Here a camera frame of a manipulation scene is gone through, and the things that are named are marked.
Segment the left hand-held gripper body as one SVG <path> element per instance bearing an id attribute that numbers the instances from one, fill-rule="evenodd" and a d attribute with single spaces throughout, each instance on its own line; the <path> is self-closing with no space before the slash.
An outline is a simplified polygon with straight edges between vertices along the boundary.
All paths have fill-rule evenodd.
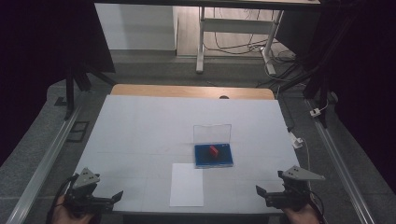
<path id="1" fill-rule="evenodd" d="M 99 181 L 99 174 L 83 168 L 80 174 L 72 177 L 64 195 L 64 206 L 74 216 L 109 213 L 105 211 L 105 206 L 107 203 L 113 203 L 112 198 L 100 198 L 93 195 Z"/>

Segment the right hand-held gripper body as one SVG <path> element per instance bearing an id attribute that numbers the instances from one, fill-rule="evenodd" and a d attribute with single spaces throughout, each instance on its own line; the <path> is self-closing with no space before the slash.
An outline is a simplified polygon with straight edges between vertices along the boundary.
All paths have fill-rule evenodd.
<path id="1" fill-rule="evenodd" d="M 323 175 L 315 174 L 299 166 L 292 166 L 287 171 L 279 171 L 283 180 L 284 191 L 273 197 L 273 206 L 277 209 L 291 208 L 300 211 L 312 201 L 311 181 L 324 181 Z"/>

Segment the blue ink pad clear case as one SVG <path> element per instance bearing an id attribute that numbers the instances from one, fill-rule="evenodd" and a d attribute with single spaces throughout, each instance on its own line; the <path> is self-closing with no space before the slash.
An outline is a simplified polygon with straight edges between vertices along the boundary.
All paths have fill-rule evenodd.
<path id="1" fill-rule="evenodd" d="M 197 168 L 232 167 L 231 124 L 194 125 L 193 146 Z M 209 147 L 214 146 L 219 155 L 213 157 Z"/>

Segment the person's right hand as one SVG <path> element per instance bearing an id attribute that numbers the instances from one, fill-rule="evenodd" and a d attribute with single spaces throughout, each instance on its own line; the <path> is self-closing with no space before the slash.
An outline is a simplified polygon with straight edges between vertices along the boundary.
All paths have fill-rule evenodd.
<path id="1" fill-rule="evenodd" d="M 319 224 L 317 213 L 309 204 L 297 212 L 290 208 L 283 208 L 282 211 L 290 224 Z"/>

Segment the person's left hand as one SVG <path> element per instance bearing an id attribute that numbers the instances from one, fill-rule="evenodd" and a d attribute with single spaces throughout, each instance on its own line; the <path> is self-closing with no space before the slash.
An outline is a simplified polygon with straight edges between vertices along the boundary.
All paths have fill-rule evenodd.
<path id="1" fill-rule="evenodd" d="M 89 224 L 92 218 L 93 214 L 74 217 L 64 207 L 64 196 L 62 195 L 57 199 L 52 218 L 50 219 L 50 224 Z"/>

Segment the white table cover board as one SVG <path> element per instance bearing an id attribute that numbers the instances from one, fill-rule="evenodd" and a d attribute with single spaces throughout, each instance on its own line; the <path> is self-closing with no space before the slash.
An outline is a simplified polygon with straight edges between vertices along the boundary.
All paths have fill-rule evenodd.
<path id="1" fill-rule="evenodd" d="M 233 166 L 203 170 L 204 205 L 172 207 L 172 165 L 194 163 L 193 126 L 231 124 Z M 298 162 L 275 100 L 109 95 L 77 168 L 101 176 L 95 195 L 123 191 L 117 212 L 269 214 L 256 187 L 281 191 Z"/>

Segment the white paper sheet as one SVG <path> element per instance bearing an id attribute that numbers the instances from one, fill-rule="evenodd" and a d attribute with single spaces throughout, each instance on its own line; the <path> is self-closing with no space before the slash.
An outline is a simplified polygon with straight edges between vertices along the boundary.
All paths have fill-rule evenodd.
<path id="1" fill-rule="evenodd" d="M 203 170 L 193 163 L 174 163 L 170 193 L 172 207 L 200 207 L 204 205 Z"/>

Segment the black metal stand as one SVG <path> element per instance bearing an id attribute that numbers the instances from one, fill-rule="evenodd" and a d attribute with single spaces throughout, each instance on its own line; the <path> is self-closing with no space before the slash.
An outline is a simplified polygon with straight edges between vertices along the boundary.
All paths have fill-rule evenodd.
<path id="1" fill-rule="evenodd" d="M 298 77 L 292 79 L 285 85 L 281 85 L 278 89 L 280 92 L 286 91 L 308 79 L 308 84 L 303 90 L 303 96 L 305 99 L 313 99 L 316 94 L 319 93 L 318 109 L 320 110 L 320 114 L 317 116 L 317 119 L 324 128 L 328 127 L 326 122 L 326 108 L 329 104 L 329 68 L 330 66 L 328 62 L 320 62 L 311 70 L 306 71 L 303 75 L 299 75 Z"/>
<path id="2" fill-rule="evenodd" d="M 67 68 L 65 71 L 65 120 L 69 120 L 75 110 L 74 84 L 77 84 L 81 91 L 89 91 L 91 89 L 92 84 L 88 79 L 88 74 L 98 77 L 111 87 L 117 84 L 114 79 L 86 63 L 74 64 Z"/>

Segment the wooden table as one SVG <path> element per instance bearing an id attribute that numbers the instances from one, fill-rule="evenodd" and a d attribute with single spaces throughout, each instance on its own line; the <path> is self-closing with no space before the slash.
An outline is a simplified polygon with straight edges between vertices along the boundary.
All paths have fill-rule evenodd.
<path id="1" fill-rule="evenodd" d="M 111 95 L 274 100 L 269 89 L 117 84 Z"/>

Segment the black curtain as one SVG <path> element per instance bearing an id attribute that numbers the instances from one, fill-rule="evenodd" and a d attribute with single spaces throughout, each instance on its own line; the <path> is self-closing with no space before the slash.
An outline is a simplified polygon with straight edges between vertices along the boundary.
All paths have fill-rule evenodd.
<path id="1" fill-rule="evenodd" d="M 82 65 L 115 71 L 95 0 L 0 0 L 0 166 Z"/>
<path id="2" fill-rule="evenodd" d="M 338 118 L 396 193 L 396 0 L 363 0 L 330 72 Z"/>

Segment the aluminium rail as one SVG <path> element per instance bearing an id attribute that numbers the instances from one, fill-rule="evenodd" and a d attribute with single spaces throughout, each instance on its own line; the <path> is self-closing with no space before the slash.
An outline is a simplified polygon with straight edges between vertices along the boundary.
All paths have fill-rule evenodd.
<path id="1" fill-rule="evenodd" d="M 375 224 L 374 216 L 370 211 L 366 201 L 363 199 L 360 189 L 355 183 L 352 174 L 349 172 L 336 144 L 329 131 L 321 124 L 318 118 L 312 118 L 315 124 L 321 144 L 327 151 L 332 162 L 332 168 L 340 179 L 344 192 L 352 204 L 361 224 Z"/>
<path id="2" fill-rule="evenodd" d="M 61 152 L 67 135 L 69 135 L 88 98 L 89 94 L 87 92 L 80 93 L 76 99 L 75 110 L 71 113 L 69 119 L 61 119 L 61 126 L 51 138 L 51 142 L 45 147 L 44 154 L 29 178 L 29 182 L 26 184 L 21 196 L 15 198 L 18 201 L 5 224 L 22 224 L 27 218 L 39 191 L 42 189 L 53 164 Z"/>

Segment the black floor bracket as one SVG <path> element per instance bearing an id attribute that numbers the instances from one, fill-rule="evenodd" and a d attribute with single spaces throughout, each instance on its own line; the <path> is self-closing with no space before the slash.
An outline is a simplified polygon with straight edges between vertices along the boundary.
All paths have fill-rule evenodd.
<path id="1" fill-rule="evenodd" d="M 90 123 L 88 121 L 76 121 L 70 130 L 66 141 L 71 143 L 81 143 L 88 131 Z"/>

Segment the white desk frame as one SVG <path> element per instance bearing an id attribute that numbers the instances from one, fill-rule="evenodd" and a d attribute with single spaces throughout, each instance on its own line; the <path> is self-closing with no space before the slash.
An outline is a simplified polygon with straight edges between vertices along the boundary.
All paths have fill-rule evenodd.
<path id="1" fill-rule="evenodd" d="M 275 17 L 270 21 L 253 20 L 238 20 L 238 19 L 223 19 L 213 16 L 207 18 L 205 16 L 205 7 L 199 7 L 199 42 L 197 49 L 196 72 L 202 74 L 204 72 L 204 40 L 205 33 L 224 33 L 224 34 L 248 34 L 266 35 L 267 40 L 263 47 L 259 47 L 265 69 L 268 75 L 272 76 L 276 73 L 270 52 L 278 25 L 282 18 L 283 10 L 275 10 Z"/>

